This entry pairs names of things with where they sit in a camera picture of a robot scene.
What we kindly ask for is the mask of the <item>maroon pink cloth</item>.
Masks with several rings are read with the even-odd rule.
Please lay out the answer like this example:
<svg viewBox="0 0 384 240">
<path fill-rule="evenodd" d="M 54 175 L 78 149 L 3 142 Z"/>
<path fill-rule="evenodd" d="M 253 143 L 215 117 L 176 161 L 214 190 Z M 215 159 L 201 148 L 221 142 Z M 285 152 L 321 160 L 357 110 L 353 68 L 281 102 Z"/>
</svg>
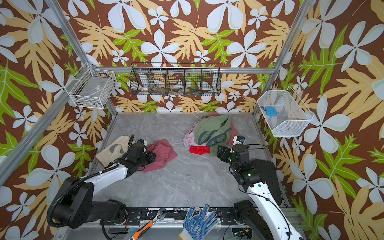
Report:
<svg viewBox="0 0 384 240">
<path fill-rule="evenodd" d="M 165 139 L 154 141 L 153 144 L 147 146 L 147 149 L 153 152 L 156 157 L 153 163 L 145 166 L 142 170 L 144 173 L 162 169 L 167 163 L 178 157 L 171 144 Z"/>
</svg>

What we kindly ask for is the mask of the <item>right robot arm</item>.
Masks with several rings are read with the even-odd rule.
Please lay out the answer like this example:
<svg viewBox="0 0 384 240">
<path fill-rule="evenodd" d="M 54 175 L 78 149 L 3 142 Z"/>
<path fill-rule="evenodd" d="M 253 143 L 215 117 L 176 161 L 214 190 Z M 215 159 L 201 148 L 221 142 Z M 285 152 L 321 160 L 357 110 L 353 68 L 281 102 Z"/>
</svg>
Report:
<svg viewBox="0 0 384 240">
<path fill-rule="evenodd" d="M 251 160 L 244 145 L 218 147 L 217 157 L 227 164 L 239 190 L 250 200 L 234 204 L 235 219 L 252 231 L 253 240 L 301 240 L 303 236 L 280 208 L 280 186 L 275 165 Z"/>
</svg>

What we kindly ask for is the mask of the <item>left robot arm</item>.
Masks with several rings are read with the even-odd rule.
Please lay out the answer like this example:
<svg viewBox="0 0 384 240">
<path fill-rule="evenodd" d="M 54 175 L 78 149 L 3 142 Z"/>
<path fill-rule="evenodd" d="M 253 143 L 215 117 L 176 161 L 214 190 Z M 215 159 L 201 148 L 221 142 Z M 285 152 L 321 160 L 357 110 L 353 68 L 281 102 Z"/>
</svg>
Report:
<svg viewBox="0 0 384 240">
<path fill-rule="evenodd" d="M 47 222 L 53 228 L 76 229 L 84 223 L 97 220 L 123 223 L 126 205 L 117 200 L 95 202 L 96 193 L 120 180 L 142 171 L 155 162 L 156 154 L 150 151 L 146 141 L 134 142 L 131 135 L 127 150 L 120 157 L 110 159 L 105 169 L 82 178 L 67 178 L 47 211 Z"/>
</svg>

